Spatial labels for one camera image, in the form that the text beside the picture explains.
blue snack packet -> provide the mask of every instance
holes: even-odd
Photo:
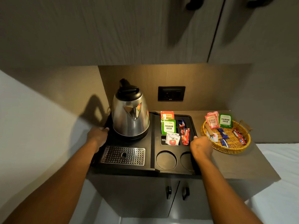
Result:
[[[227,144],[227,142],[226,142],[225,139],[219,139],[219,140],[220,140],[220,143],[221,143],[222,146],[225,146],[225,147],[229,148],[229,146],[228,146],[228,144]]]
[[[229,139],[228,135],[224,132],[222,128],[217,128],[216,130],[220,132],[223,139]]]

black switch panel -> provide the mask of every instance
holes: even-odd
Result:
[[[183,101],[185,86],[159,86],[158,101]]]

black kettle lid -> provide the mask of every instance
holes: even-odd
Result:
[[[131,85],[128,80],[121,79],[115,96],[121,101],[134,101],[142,96],[142,92],[137,86]]]

black tray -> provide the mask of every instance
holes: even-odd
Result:
[[[178,120],[184,120],[186,128],[190,128],[190,142],[196,135],[192,118],[188,115],[175,115],[177,133],[180,133]],[[161,134],[161,116],[159,113],[150,112],[150,126],[145,137],[139,140],[124,140],[113,129],[112,117],[109,116],[105,127],[109,127],[106,143],[94,155],[91,168],[94,173],[117,174],[117,175],[137,175],[137,176],[160,176],[166,177],[169,174],[188,176],[201,175],[191,152],[189,145],[183,145],[180,139],[179,145],[167,145],[166,135]],[[144,166],[130,166],[119,164],[101,163],[103,152],[107,145],[122,147],[145,148]]]

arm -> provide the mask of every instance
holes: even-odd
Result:
[[[202,173],[204,188],[216,224],[262,224],[246,206],[213,164],[212,143],[207,137],[194,137],[190,150]]]
[[[105,143],[108,130],[92,128],[86,143],[61,169],[32,192],[3,224],[69,223],[92,157]]]

